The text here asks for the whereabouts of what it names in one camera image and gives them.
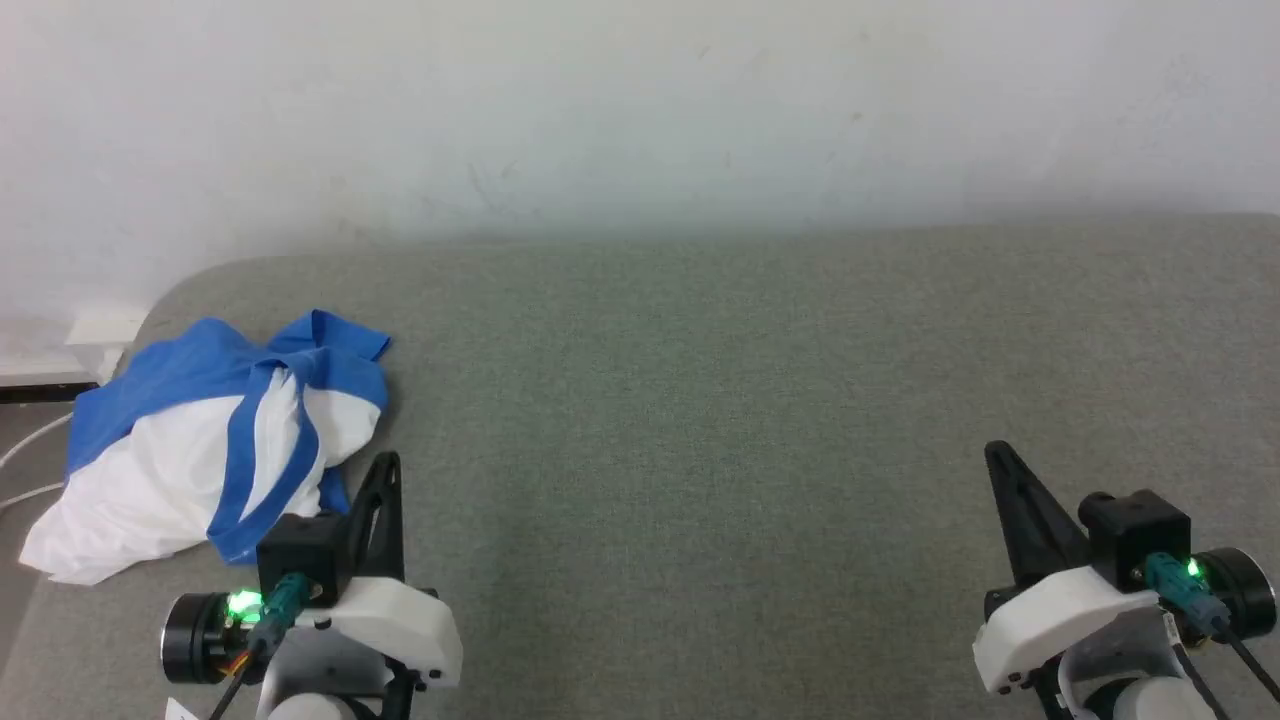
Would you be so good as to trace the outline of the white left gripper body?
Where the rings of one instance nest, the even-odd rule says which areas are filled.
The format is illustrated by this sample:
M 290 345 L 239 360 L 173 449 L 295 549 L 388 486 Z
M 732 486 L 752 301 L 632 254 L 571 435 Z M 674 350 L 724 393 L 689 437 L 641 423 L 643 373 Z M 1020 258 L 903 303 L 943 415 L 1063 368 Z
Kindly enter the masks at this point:
M 221 683 L 247 648 L 266 596 L 242 588 L 188 593 L 163 625 L 163 674 L 178 684 Z M 329 609 L 305 609 L 280 646 L 247 673 L 262 691 L 383 691 L 410 684 L 454 687 L 463 646 L 451 609 L 392 578 L 355 578 Z

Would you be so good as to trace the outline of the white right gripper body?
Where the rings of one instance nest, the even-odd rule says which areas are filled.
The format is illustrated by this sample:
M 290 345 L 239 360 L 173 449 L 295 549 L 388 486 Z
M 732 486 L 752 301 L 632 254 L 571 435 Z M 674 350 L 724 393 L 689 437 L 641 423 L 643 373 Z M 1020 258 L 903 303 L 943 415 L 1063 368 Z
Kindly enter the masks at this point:
M 975 669 L 989 693 L 1204 693 L 1189 650 L 1277 628 L 1272 583 L 1245 552 L 1152 553 L 1121 591 L 1093 568 L 1057 571 L 989 611 Z

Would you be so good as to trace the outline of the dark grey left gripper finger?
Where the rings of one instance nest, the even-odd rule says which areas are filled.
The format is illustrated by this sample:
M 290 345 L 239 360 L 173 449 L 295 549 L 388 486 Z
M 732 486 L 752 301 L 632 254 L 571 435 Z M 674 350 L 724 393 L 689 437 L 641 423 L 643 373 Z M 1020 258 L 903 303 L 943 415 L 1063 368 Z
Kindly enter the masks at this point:
M 348 515 L 347 548 L 356 577 L 387 577 L 389 454 L 372 459 Z
M 387 577 L 404 580 L 404 534 L 403 534 L 403 496 L 401 456 L 397 452 L 389 454 L 389 493 L 388 505 L 389 521 L 387 524 L 387 550 L 383 556 L 385 561 Z

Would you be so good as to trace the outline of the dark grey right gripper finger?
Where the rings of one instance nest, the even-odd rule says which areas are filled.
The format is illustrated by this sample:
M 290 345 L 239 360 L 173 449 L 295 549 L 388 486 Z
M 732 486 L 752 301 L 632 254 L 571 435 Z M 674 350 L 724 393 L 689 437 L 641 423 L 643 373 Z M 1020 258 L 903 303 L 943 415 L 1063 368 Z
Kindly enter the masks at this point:
M 1089 541 L 1066 509 L 1036 474 L 1027 492 L 1030 529 L 1027 541 L 1036 547 L 1036 582 L 1057 571 L 1085 566 L 1089 562 Z
M 1030 529 L 1027 492 L 1036 474 L 1014 447 L 1002 439 L 986 445 L 986 466 L 1014 583 L 1027 588 L 1036 582 L 1034 566 L 1028 565 L 1028 559 L 1036 559 L 1036 547 L 1027 541 Z

